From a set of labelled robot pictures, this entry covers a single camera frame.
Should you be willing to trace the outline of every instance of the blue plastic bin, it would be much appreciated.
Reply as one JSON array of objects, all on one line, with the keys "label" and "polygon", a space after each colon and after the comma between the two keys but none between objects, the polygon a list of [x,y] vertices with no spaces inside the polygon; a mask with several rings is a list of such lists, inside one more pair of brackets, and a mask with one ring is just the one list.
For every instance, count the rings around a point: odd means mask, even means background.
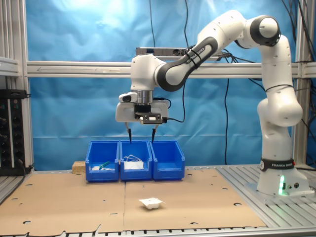
[{"label": "blue plastic bin", "polygon": [[181,180],[184,177],[185,158],[177,141],[150,142],[155,180]]},{"label": "blue plastic bin", "polygon": [[[138,157],[144,162],[144,169],[124,169],[124,161],[129,155]],[[153,177],[153,158],[149,141],[121,141],[120,142],[120,179],[121,180],[149,180]]]},{"label": "blue plastic bin", "polygon": [[[105,162],[105,168],[113,170],[92,170]],[[85,159],[85,178],[89,182],[119,180],[119,141],[91,141]]]}]

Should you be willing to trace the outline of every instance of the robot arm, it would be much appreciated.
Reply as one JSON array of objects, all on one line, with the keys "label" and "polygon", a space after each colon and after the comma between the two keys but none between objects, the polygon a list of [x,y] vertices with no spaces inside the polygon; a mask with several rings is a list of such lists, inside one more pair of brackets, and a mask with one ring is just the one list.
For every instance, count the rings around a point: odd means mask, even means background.
[{"label": "robot arm", "polygon": [[[235,10],[228,11],[209,23],[199,33],[197,44],[178,61],[165,63],[151,54],[133,58],[131,92],[119,97],[116,120],[125,123],[140,121],[142,124],[166,122],[164,118],[168,117],[167,104],[153,101],[154,88],[159,86],[166,91],[179,90],[193,70],[233,41],[242,48],[258,47],[261,51],[263,85],[268,91],[268,97],[271,97],[269,111],[272,112],[268,116],[269,120],[281,126],[298,123],[302,109],[294,90],[288,88],[293,84],[287,38],[281,36],[274,18],[264,15],[246,20]],[[272,93],[280,85],[288,85],[287,96]],[[293,111],[292,116],[284,114],[289,110],[286,106]]]},{"label": "robot arm", "polygon": [[270,16],[246,20],[238,11],[228,11],[209,23],[199,33],[197,44],[178,61],[165,63],[151,54],[133,58],[131,92],[119,97],[116,120],[125,122],[130,139],[128,122],[156,124],[154,140],[157,126],[168,119],[167,104],[153,101],[154,88],[179,90],[193,70],[233,41],[245,49],[259,48],[262,56],[267,98],[258,105],[263,146],[257,190],[272,197],[313,196],[307,178],[294,167],[287,130],[303,114],[293,89],[290,46]]}]

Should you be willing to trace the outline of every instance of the black cable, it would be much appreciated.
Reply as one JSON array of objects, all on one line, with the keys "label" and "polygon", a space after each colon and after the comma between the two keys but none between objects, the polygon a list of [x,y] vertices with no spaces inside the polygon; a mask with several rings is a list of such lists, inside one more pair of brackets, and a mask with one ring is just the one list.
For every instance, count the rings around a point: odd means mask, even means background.
[{"label": "black cable", "polygon": [[249,79],[250,81],[252,81],[253,83],[257,84],[258,86],[260,86],[261,89],[263,89],[263,91],[266,92],[265,88],[264,88],[262,85],[260,85],[259,83],[253,81],[251,78],[248,78],[248,79]]},{"label": "black cable", "polygon": [[23,181],[24,181],[24,179],[25,179],[26,170],[25,170],[25,167],[24,167],[24,165],[23,165],[23,162],[19,159],[16,163],[19,164],[19,165],[23,168],[23,172],[24,172],[23,177],[22,177],[22,179],[19,181],[19,183],[15,186],[15,188],[12,189],[12,190],[10,191],[10,193],[9,193],[2,201],[0,201],[0,205],[1,205],[2,203],[4,203],[4,201],[7,200],[7,199],[9,198],[9,196],[11,196],[11,194],[14,193],[15,190],[17,190],[17,188],[23,183]]},{"label": "black cable", "polygon": [[227,78],[227,86],[226,86],[226,93],[225,93],[225,98],[224,98],[224,105],[225,105],[225,111],[226,111],[226,130],[225,130],[225,154],[224,154],[224,160],[225,160],[225,165],[227,165],[227,133],[228,133],[228,110],[227,110],[227,104],[226,104],[226,99],[227,99],[227,94],[228,94],[228,88],[229,88],[229,78]]},{"label": "black cable", "polygon": [[188,17],[189,17],[189,10],[188,10],[188,3],[187,3],[187,0],[185,0],[186,2],[186,7],[187,7],[187,19],[186,19],[186,24],[184,26],[184,37],[186,38],[186,42],[187,42],[187,47],[189,47],[189,43],[188,43],[188,38],[187,38],[187,23],[188,23]]},{"label": "black cable", "polygon": [[170,107],[171,107],[171,100],[169,100],[169,99],[167,99],[167,98],[164,98],[164,97],[154,97],[153,98],[153,100],[167,100],[167,101],[169,101],[169,107],[168,107],[168,109],[170,109]]},{"label": "black cable", "polygon": [[[189,10],[188,10],[188,3],[187,3],[187,0],[185,0],[186,2],[186,8],[187,8],[187,18],[186,18],[186,24],[184,26],[184,37],[186,38],[186,42],[187,42],[187,47],[189,48],[189,43],[188,43],[188,39],[187,39],[187,23],[188,23],[188,18],[189,18]],[[184,104],[184,89],[186,87],[186,81],[184,82],[183,84],[183,91],[182,91],[182,105],[183,105],[183,120],[180,121],[180,120],[177,120],[175,118],[167,118],[167,120],[173,120],[173,121],[177,121],[177,122],[184,122],[185,119],[186,119],[186,107],[185,107],[185,104]]]},{"label": "black cable", "polygon": [[[225,49],[225,48],[224,48],[223,50],[225,50],[226,52],[228,52],[228,53],[230,54],[230,56],[231,56],[233,62],[235,62],[235,63],[239,63],[239,61],[238,61],[237,59],[254,63],[254,62],[252,62],[252,61],[249,61],[249,60],[246,60],[246,59],[242,59],[242,58],[238,58],[238,57],[233,56],[233,55],[232,55],[227,49]],[[256,82],[254,81],[254,80],[261,81],[262,79],[255,79],[255,78],[248,78],[248,79],[249,79],[251,82],[255,83],[256,85],[260,86],[264,91],[266,91],[262,85],[260,85],[259,83],[256,83]]]},{"label": "black cable", "polygon": [[289,12],[289,10],[287,9],[287,6],[285,5],[285,2],[282,0],[282,3],[291,19],[291,26],[292,26],[292,33],[293,33],[293,38],[294,38],[294,42],[296,42],[296,36],[295,36],[295,26],[294,26],[294,23],[293,23],[293,19],[292,19],[292,16],[291,16],[291,13]]},{"label": "black cable", "polygon": [[269,87],[268,89],[266,89],[266,92],[268,92],[268,90],[272,89],[272,88],[276,88],[278,86],[289,86],[289,87],[292,87],[294,89],[294,86],[292,85],[289,85],[289,84],[281,84],[281,85],[274,85],[274,86],[271,86]]},{"label": "black cable", "polygon": [[300,169],[300,170],[308,170],[308,171],[316,171],[316,169],[308,169],[308,168],[300,168],[300,167],[297,167],[296,169]]},{"label": "black cable", "polygon": [[314,52],[314,55],[316,55],[316,53],[315,53],[315,49],[314,49],[313,43],[311,41],[311,38],[310,38],[310,35],[309,35],[309,32],[308,32],[308,28],[306,26],[306,22],[305,22],[305,19],[304,19],[302,6],[301,6],[301,3],[299,1],[298,1],[298,7],[299,7],[299,10],[300,10],[300,13],[301,13],[302,25],[303,25],[305,37],[306,37],[307,42],[308,42],[307,46],[308,46],[310,54],[311,54],[311,59],[314,61],[313,52]]},{"label": "black cable", "polygon": [[303,124],[306,126],[306,128],[307,128],[308,132],[311,134],[311,136],[312,136],[312,138],[313,138],[314,142],[316,142],[316,139],[315,139],[315,137],[314,137],[314,135],[313,135],[313,133],[312,133],[312,131],[311,131],[310,127],[309,127],[309,126],[307,126],[307,124],[305,123],[305,121],[304,121],[303,119],[301,119],[301,120],[302,120]]},{"label": "black cable", "polygon": [[180,121],[180,120],[177,120],[175,118],[167,118],[167,120],[174,120],[174,121],[177,121],[177,122],[184,122],[184,120],[186,120],[186,107],[184,105],[184,89],[185,89],[185,87],[186,87],[186,82],[183,85],[183,91],[182,91],[183,120]]},{"label": "black cable", "polygon": [[232,56],[233,58],[236,58],[236,59],[239,59],[239,60],[242,60],[242,61],[245,61],[245,62],[249,62],[249,63],[255,63],[253,61],[250,61],[250,60],[247,60],[247,59],[243,59],[243,58],[238,58],[236,56]]},{"label": "black cable", "polygon": [[156,42],[155,42],[155,35],[154,35],[154,28],[153,28],[152,0],[149,0],[149,8],[150,8],[150,24],[152,25],[152,33],[153,33],[154,48],[155,48],[156,47]]}]

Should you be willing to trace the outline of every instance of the blue curtain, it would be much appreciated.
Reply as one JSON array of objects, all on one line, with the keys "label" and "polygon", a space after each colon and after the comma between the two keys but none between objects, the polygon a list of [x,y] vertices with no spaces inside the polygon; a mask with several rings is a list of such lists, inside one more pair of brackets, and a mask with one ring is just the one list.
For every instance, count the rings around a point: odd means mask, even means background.
[{"label": "blue curtain", "polygon": [[[130,62],[136,47],[153,47],[149,0],[27,0],[29,60]],[[199,31],[224,12],[236,9],[245,18],[272,15],[287,36],[294,58],[289,17],[281,1],[188,0],[187,36],[195,44]],[[152,0],[156,47],[186,47],[184,0]],[[227,49],[260,62],[258,49]],[[189,79],[186,120],[158,128],[157,140],[178,140],[186,165],[224,164],[227,79]],[[130,91],[130,79],[30,78],[35,168],[70,169],[84,160],[91,140],[127,140],[115,121],[118,96]],[[170,116],[182,119],[182,90],[159,88],[154,95],[172,101]],[[231,79],[228,164],[259,163],[261,130],[258,103],[266,97],[248,79]],[[150,139],[151,127],[131,125],[134,139]]]}]

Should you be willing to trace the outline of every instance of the horizontal metal bar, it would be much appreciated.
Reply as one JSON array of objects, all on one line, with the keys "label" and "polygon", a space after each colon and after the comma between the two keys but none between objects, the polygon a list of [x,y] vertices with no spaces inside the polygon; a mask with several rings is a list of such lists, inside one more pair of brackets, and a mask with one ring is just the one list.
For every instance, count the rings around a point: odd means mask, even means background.
[{"label": "horizontal metal bar", "polygon": [[[157,59],[160,59],[162,61],[176,61],[179,60],[181,57],[178,56],[157,56]],[[208,59],[206,59],[206,62],[208,61],[217,61],[219,58],[214,56],[214,57],[209,57]]]},{"label": "horizontal metal bar", "polygon": [[[39,62],[28,61],[28,77],[129,78],[131,63],[116,62]],[[260,63],[204,63],[189,78],[261,78]],[[292,64],[298,76],[298,65]]]},{"label": "horizontal metal bar", "polygon": [[18,61],[0,57],[0,76],[18,77]]},{"label": "horizontal metal bar", "polygon": [[306,63],[303,68],[303,78],[315,78],[316,77],[316,62]]}]

